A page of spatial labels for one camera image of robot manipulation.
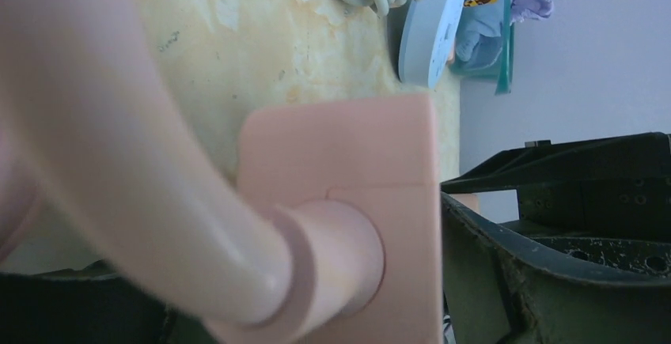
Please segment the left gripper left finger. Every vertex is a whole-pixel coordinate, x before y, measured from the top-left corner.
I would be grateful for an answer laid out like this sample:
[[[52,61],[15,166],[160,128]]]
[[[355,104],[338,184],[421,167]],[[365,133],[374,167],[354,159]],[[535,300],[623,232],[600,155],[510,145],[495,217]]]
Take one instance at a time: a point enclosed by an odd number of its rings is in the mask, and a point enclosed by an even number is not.
[[[96,261],[80,269],[1,274],[3,343],[208,343],[196,319]]]

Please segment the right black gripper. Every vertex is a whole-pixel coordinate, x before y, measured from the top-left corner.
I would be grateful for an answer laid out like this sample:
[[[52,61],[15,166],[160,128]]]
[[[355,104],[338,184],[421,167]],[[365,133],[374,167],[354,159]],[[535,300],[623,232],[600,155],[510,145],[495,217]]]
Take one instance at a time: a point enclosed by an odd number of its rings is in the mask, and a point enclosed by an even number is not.
[[[528,142],[442,183],[447,194],[513,191],[514,232],[577,259],[670,275],[670,136]]]

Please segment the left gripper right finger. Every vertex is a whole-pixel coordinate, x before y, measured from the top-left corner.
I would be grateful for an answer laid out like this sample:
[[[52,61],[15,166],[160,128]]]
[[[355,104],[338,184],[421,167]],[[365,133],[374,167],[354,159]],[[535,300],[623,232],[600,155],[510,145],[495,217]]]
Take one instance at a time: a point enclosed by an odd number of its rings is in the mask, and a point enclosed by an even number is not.
[[[670,280],[558,251],[441,196],[443,287],[459,343],[667,343]]]

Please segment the pink power strip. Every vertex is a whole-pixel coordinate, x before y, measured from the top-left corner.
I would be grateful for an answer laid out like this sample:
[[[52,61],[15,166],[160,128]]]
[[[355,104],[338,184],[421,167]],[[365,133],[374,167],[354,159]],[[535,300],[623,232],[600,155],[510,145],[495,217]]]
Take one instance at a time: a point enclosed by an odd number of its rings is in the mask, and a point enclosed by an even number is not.
[[[237,190],[285,233],[294,280],[270,320],[204,326],[225,343],[440,343],[438,145],[425,93],[253,112]]]

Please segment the round light blue power socket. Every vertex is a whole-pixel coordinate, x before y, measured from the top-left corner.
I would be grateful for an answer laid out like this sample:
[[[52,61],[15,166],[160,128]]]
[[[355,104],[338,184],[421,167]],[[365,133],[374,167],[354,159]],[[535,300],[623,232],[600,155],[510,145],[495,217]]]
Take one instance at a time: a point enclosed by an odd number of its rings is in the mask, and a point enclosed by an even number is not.
[[[428,89],[440,80],[455,44],[464,0],[412,0],[398,58],[401,82]]]

